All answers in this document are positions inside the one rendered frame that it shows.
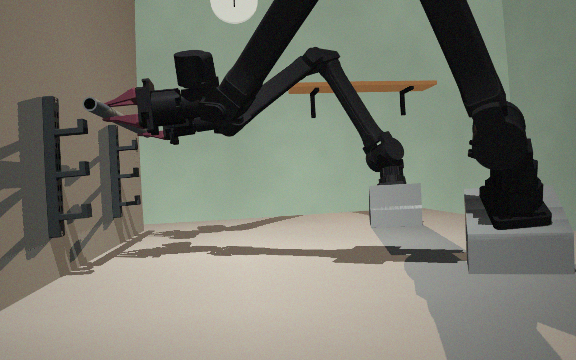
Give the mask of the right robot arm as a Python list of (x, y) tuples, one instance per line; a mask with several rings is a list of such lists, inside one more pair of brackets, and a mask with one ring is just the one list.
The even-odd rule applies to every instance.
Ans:
[[(338, 51), (318, 47), (309, 48), (303, 56), (298, 57), (294, 63), (262, 85), (248, 111), (225, 127), (217, 126), (210, 121), (202, 121), (201, 117), (189, 118), (184, 124), (166, 127), (173, 129), (175, 137), (195, 135), (194, 125), (197, 132), (214, 130), (214, 133), (233, 137), (306, 76), (320, 73), (357, 129), (363, 141), (366, 164), (375, 173), (381, 174), (379, 179), (381, 184), (377, 186), (407, 184), (406, 177), (403, 176), (402, 158), (405, 151), (401, 142), (395, 139), (389, 131), (383, 132), (379, 128), (345, 75), (339, 61), (340, 57)], [(381, 144), (377, 145), (378, 142)]]

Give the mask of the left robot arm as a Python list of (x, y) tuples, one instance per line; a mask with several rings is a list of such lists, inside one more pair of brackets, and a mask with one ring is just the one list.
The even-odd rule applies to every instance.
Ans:
[[(185, 119), (156, 125), (183, 125), (186, 119), (200, 117), (224, 127), (243, 116), (318, 1), (274, 0), (221, 85), (210, 52), (174, 54), (177, 82), (185, 88), (176, 105)], [(490, 170), (491, 179), (479, 193), (493, 227), (502, 231), (550, 226), (553, 214), (543, 201), (544, 184), (538, 178), (525, 118), (506, 101), (467, 0), (420, 2), (473, 120), (468, 157)]]

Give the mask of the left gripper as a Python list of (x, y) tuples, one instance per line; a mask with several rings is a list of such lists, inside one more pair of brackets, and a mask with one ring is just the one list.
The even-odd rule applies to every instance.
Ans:
[[(181, 91), (153, 92), (154, 84), (150, 79), (142, 79), (143, 87), (131, 88), (114, 100), (104, 103), (112, 107), (138, 107), (138, 114), (115, 116), (102, 119), (105, 122), (121, 123), (139, 129), (147, 129), (152, 136), (160, 135), (157, 122), (184, 120), (182, 106), (176, 101), (181, 100)], [(125, 101), (125, 102), (124, 102)]]

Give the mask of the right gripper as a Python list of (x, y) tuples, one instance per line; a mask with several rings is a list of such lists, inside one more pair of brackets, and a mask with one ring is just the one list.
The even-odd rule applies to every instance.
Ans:
[[(193, 123), (193, 128), (195, 133), (197, 133), (197, 129), (195, 129), (195, 123)], [(138, 137), (153, 137), (157, 139), (162, 139), (163, 141), (170, 141), (171, 145), (179, 145), (179, 137), (174, 136), (174, 129), (167, 129), (167, 126), (163, 126), (163, 131), (159, 131), (158, 136), (153, 136), (151, 133), (141, 133), (137, 135)]]

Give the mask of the dark grey wall rack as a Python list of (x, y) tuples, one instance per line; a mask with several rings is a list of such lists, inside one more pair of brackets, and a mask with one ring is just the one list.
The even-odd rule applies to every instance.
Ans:
[[(60, 137), (87, 135), (88, 121), (77, 119), (77, 128), (60, 129), (59, 100), (55, 96), (42, 96), (43, 140), (45, 152), (45, 183), (48, 232), (50, 239), (66, 235), (65, 220), (93, 217), (92, 204), (83, 203), (82, 212), (64, 214), (62, 178), (90, 176), (90, 163), (78, 162), (79, 170), (63, 171), (61, 166)], [(121, 151), (138, 150), (138, 141), (132, 146), (119, 146), (119, 128), (109, 125), (110, 186), (113, 218), (122, 218), (122, 207), (141, 205), (141, 195), (135, 202), (122, 202), (121, 179), (140, 177), (139, 168), (133, 174), (121, 174)]]

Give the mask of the tan wall panel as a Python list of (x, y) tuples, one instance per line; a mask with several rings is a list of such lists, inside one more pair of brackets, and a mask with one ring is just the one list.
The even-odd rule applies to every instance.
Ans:
[[(137, 88), (135, 0), (0, 0), (0, 312), (144, 230), (140, 138), (86, 111)], [(59, 127), (87, 120), (88, 134), (60, 136), (65, 236), (48, 226), (42, 97), (59, 101)], [(122, 218), (112, 204), (109, 125), (118, 126)]]

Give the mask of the grey metal bar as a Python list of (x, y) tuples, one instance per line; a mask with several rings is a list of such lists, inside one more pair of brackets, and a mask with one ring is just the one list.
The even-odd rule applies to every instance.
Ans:
[[(83, 109), (86, 111), (95, 114), (96, 116), (102, 117), (103, 119), (109, 117), (119, 117), (124, 116), (121, 112), (115, 111), (113, 108), (110, 108), (109, 105), (103, 104), (101, 101), (93, 98), (93, 96), (88, 96), (83, 100)], [(138, 129), (137, 127), (126, 125), (123, 123), (114, 123), (115, 125), (122, 126), (125, 129), (130, 130), (131, 132), (142, 134), (147, 133), (147, 129)]]

